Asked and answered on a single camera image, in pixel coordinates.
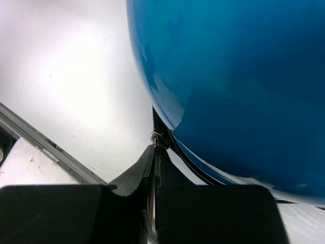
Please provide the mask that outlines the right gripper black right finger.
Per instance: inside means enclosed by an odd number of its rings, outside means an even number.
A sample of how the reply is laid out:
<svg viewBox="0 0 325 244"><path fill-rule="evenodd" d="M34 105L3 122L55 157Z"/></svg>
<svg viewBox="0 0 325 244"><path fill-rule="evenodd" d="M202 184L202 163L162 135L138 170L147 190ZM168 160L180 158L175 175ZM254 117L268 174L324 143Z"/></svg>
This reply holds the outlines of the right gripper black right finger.
<svg viewBox="0 0 325 244"><path fill-rule="evenodd" d="M270 192L255 185L198 186L155 153L159 243L289 243Z"/></svg>

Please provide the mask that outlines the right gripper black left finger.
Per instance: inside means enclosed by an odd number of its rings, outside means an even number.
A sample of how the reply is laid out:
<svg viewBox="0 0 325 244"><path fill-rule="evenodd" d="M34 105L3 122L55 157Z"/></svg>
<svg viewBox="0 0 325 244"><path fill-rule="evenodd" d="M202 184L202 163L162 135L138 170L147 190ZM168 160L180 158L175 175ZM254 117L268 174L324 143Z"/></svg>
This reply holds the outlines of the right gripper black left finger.
<svg viewBox="0 0 325 244"><path fill-rule="evenodd" d="M105 185L1 188L1 243L147 243L154 147Z"/></svg>

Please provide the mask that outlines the silver zipper pull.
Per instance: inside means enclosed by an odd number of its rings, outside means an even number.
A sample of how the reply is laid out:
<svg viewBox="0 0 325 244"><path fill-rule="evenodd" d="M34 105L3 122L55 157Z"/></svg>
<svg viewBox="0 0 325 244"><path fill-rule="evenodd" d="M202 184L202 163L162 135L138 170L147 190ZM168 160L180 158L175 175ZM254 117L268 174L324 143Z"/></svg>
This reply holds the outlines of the silver zipper pull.
<svg viewBox="0 0 325 244"><path fill-rule="evenodd" d="M150 140L153 143L155 148L158 148L158 147L164 148L164 149L170 148L169 140L167 138L165 138L163 134L160 134L156 131L151 132Z"/></svg>

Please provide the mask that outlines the blue hard-shell suitcase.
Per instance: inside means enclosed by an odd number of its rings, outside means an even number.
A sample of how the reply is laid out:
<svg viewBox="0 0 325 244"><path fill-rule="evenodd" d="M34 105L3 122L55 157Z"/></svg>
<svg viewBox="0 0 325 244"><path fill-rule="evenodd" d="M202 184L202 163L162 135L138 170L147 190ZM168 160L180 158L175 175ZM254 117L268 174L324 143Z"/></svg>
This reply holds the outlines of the blue hard-shell suitcase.
<svg viewBox="0 0 325 244"><path fill-rule="evenodd" d="M127 1L180 153L223 184L324 206L324 1Z"/></svg>

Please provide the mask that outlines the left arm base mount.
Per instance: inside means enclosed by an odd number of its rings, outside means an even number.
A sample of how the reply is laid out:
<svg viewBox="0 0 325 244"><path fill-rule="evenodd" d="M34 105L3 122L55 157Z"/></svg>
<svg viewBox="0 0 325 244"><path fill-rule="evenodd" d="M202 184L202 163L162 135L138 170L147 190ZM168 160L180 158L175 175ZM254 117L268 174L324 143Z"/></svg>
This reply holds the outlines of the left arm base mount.
<svg viewBox="0 0 325 244"><path fill-rule="evenodd" d="M9 132L1 128L1 166L19 138L20 136L15 132Z"/></svg>

